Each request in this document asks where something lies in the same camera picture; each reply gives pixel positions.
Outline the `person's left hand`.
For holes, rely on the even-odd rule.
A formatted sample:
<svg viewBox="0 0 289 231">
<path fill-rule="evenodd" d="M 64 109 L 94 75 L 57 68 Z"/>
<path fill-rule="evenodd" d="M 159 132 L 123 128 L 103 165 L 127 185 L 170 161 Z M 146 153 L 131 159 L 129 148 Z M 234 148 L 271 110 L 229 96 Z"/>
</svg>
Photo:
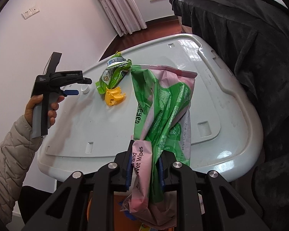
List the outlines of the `person's left hand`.
<svg viewBox="0 0 289 231">
<path fill-rule="evenodd" d="M 50 110 L 48 111 L 48 118 L 50 126 L 55 124 L 57 117 L 57 110 L 59 109 L 59 103 L 65 99 L 63 95 L 60 95 L 56 102 L 51 103 Z M 34 95 L 30 98 L 29 102 L 26 105 L 24 117 L 26 121 L 32 126 L 33 123 L 33 109 L 35 105 L 39 104 L 43 100 L 43 95 Z"/>
</svg>

